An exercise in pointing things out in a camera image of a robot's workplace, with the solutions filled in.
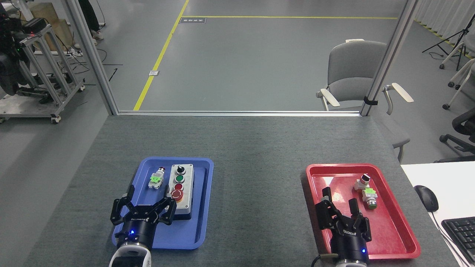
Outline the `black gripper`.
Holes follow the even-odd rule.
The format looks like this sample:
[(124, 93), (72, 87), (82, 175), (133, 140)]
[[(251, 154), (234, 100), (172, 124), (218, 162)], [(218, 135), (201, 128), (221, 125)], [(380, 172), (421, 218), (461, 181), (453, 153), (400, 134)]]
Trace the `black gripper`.
[[(173, 223), (177, 203), (172, 197), (164, 197), (151, 208), (137, 207), (132, 204), (135, 191), (130, 185), (128, 191), (112, 204), (110, 221), (114, 226), (123, 223), (121, 231), (117, 232), (117, 247), (124, 244), (140, 243), (151, 249), (158, 223), (170, 226)], [(121, 216), (122, 208), (126, 206), (129, 212)]]
[(373, 240), (369, 219), (360, 212), (356, 198), (349, 200), (351, 218), (343, 218), (334, 205), (331, 188), (322, 189), (323, 197), (315, 205), (316, 217), (321, 230), (331, 229), (331, 252), (339, 260), (369, 262), (367, 242)]

